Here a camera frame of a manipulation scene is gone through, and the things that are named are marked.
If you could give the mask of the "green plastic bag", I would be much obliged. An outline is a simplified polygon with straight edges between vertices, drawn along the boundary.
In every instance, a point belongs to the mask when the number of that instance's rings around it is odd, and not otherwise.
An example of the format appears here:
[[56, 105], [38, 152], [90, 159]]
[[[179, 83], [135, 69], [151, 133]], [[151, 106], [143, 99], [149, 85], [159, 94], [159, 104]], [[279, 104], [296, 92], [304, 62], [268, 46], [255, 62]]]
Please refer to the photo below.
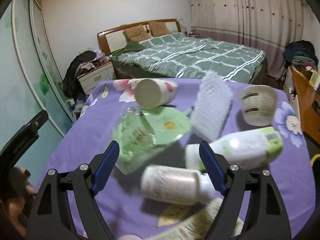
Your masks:
[[116, 167], [124, 175], [131, 174], [190, 131], [189, 118], [174, 107], [131, 106], [120, 113], [112, 129], [120, 147]]

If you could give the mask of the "yellow rimmed trash bin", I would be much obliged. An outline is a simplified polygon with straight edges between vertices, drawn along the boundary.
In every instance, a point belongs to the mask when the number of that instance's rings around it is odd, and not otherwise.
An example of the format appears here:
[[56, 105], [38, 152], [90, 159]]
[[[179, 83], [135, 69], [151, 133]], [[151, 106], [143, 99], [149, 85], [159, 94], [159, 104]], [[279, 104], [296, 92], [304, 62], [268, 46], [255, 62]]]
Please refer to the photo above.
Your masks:
[[310, 160], [310, 164], [312, 166], [313, 173], [318, 173], [320, 168], [320, 154], [314, 155]]

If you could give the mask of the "printed paper package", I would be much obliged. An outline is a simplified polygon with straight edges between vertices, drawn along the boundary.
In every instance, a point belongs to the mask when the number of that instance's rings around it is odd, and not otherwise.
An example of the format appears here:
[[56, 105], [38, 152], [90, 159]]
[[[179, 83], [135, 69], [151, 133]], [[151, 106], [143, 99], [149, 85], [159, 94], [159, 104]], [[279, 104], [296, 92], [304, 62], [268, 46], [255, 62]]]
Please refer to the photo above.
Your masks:
[[169, 205], [158, 217], [157, 226], [172, 228], [149, 239], [203, 239], [208, 232], [222, 204], [221, 198], [215, 198], [200, 211], [187, 217], [189, 206]]

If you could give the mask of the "sliding wardrobe door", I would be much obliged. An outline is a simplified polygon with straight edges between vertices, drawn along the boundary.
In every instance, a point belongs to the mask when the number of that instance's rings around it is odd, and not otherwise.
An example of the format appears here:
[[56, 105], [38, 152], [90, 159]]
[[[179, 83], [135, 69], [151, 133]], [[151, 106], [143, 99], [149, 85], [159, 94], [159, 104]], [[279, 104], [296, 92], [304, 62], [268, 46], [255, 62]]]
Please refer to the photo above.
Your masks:
[[49, 120], [29, 150], [51, 155], [75, 118], [62, 92], [37, 0], [12, 0], [1, 17], [1, 145], [41, 110]]

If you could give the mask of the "white labelled bottle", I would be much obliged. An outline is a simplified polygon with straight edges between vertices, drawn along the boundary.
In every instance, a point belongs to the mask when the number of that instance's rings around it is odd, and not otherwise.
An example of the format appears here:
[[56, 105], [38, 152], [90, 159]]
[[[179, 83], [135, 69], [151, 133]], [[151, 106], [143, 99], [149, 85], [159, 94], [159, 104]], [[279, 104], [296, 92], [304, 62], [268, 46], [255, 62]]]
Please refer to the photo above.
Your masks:
[[170, 166], [147, 166], [140, 188], [145, 198], [177, 205], [208, 203], [215, 197], [208, 174]]

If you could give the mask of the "white bedside nightstand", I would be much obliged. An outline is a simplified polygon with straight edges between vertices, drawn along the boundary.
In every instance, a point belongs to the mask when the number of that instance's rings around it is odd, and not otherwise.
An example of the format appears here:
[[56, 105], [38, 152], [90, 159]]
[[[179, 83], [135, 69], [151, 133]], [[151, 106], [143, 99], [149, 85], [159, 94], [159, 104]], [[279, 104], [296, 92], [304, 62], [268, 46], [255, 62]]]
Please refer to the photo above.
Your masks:
[[91, 91], [101, 82], [115, 80], [116, 74], [111, 61], [106, 61], [78, 77], [81, 87], [86, 95], [89, 95]]

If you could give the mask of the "purple floral blanket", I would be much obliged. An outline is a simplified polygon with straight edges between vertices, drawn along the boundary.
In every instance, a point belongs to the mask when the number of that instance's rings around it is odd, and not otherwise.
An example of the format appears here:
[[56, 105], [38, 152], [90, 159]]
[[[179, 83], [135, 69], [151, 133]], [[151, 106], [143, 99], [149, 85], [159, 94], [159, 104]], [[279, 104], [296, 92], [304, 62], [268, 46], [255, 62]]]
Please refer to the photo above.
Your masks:
[[[172, 102], [176, 109], [185, 112], [196, 100], [201, 80], [176, 79], [178, 90]], [[242, 117], [239, 92], [247, 84], [228, 82], [233, 90], [232, 107], [221, 135], [255, 129], [249, 126]], [[99, 153], [103, 153], [112, 140], [112, 129], [117, 126], [120, 114], [135, 105], [120, 102], [123, 91], [116, 90], [113, 81], [103, 81], [92, 91], [94, 105], [88, 107], [73, 127], [63, 138], [49, 158], [37, 183], [38, 189], [51, 168], [59, 173], [73, 171], [83, 163], [89, 163]], [[304, 139], [298, 144], [297, 139], [281, 135], [283, 150], [280, 156], [269, 164], [270, 171], [285, 203], [290, 220], [291, 235], [294, 237], [309, 220], [315, 209], [316, 188], [310, 165], [310, 157]], [[188, 133], [170, 148], [153, 158], [150, 163], [165, 166], [184, 167], [184, 148], [187, 144], [198, 144], [202, 141], [193, 133]], [[167, 208], [167, 204], [145, 199], [140, 191], [140, 176], [144, 167], [135, 173], [123, 175], [114, 167], [103, 191], [95, 197], [97, 205], [115, 238], [134, 234], [142, 239], [160, 234], [172, 228], [158, 228], [158, 217]], [[76, 208], [74, 194], [68, 193], [69, 204], [77, 232], [84, 233], [84, 227]]]

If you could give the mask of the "dark clothes pile on nightstand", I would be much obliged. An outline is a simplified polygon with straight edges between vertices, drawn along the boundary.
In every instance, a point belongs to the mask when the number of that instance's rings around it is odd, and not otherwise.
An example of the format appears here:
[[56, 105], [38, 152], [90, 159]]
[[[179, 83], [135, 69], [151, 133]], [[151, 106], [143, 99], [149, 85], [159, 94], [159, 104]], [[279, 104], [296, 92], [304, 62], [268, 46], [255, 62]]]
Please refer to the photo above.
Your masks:
[[111, 61], [107, 61], [106, 57], [100, 57], [95, 51], [91, 50], [84, 51], [77, 55], [70, 63], [62, 81], [64, 95], [69, 99], [72, 98], [74, 101], [78, 99], [79, 95], [85, 95], [78, 77], [82, 74], [89, 73], [99, 65], [109, 62]]

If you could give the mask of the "white yogurt cup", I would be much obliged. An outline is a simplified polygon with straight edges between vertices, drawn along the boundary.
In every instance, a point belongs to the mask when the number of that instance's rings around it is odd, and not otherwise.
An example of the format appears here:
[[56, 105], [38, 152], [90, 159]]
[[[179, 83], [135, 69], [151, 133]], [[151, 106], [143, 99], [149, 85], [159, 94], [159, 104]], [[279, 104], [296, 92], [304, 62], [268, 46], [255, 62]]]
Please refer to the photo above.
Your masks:
[[272, 124], [278, 94], [266, 85], [253, 85], [240, 92], [241, 112], [245, 122], [251, 126], [265, 127]]

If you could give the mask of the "wooden bed headboard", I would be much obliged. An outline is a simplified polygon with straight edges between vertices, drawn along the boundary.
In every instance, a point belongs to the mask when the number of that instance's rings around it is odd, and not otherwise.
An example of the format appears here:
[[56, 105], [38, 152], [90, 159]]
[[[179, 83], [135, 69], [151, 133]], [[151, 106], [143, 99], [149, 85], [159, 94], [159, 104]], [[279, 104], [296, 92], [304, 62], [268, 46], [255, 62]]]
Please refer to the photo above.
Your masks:
[[[136, 27], [138, 25], [142, 25], [145, 31], [151, 34], [148, 22], [149, 21], [123, 24], [121, 26], [97, 33], [100, 50], [108, 56], [113, 54], [115, 51], [124, 48], [127, 45], [127, 38], [124, 35], [124, 30]], [[181, 25], [176, 18], [161, 19], [156, 20], [156, 22], [164, 22], [171, 32], [181, 32]]]

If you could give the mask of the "paper cup with strawberry print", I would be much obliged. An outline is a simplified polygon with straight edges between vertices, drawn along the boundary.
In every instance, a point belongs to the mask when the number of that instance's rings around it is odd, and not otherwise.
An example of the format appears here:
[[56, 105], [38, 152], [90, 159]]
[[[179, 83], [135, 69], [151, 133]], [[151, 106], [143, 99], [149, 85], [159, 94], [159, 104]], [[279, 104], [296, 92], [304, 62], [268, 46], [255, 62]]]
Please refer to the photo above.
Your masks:
[[143, 79], [135, 87], [137, 104], [145, 109], [167, 105], [177, 95], [178, 84], [172, 80]]

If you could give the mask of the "left brown pillow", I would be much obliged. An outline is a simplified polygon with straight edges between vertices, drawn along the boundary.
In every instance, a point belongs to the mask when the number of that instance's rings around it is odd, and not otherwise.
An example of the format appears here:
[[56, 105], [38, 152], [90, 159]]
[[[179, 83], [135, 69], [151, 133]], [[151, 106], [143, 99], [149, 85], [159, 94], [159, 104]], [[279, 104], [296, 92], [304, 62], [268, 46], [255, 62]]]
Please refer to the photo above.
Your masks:
[[141, 24], [125, 29], [124, 35], [127, 41], [140, 42], [151, 38], [151, 35], [147, 33], [146, 29]]

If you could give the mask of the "brown pillow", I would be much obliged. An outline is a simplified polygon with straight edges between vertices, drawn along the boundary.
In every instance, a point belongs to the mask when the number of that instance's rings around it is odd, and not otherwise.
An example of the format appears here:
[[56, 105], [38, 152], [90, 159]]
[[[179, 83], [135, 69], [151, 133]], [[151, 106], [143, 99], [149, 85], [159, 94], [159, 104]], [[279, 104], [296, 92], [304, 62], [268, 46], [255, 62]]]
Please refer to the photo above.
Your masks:
[[162, 35], [167, 35], [170, 34], [170, 30], [167, 28], [165, 22], [159, 22], [159, 21], [151, 21], [148, 22], [151, 35], [156, 37], [156, 36], [162, 36]]
[[140, 42], [151, 38], [151, 35], [147, 33], [146, 29], [141, 24], [125, 29], [124, 35], [127, 41]]

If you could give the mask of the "right brown pillow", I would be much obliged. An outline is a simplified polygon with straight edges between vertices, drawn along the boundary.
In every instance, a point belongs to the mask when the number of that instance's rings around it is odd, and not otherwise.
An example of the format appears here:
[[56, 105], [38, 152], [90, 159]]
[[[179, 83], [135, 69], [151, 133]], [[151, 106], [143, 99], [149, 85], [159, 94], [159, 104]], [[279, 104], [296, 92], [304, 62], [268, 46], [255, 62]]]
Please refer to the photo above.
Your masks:
[[148, 22], [151, 35], [156, 37], [156, 36], [162, 36], [162, 35], [167, 35], [170, 34], [170, 30], [167, 28], [165, 22], [159, 22], [159, 21], [151, 21]]

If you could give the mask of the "pink striped curtain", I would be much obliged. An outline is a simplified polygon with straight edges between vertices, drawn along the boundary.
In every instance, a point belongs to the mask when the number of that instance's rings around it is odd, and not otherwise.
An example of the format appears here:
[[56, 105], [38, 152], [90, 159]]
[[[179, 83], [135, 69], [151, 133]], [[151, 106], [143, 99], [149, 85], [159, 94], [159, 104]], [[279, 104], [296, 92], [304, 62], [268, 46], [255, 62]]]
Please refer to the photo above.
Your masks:
[[279, 78], [283, 52], [313, 20], [306, 0], [191, 0], [191, 29], [214, 40], [263, 50], [268, 73]]

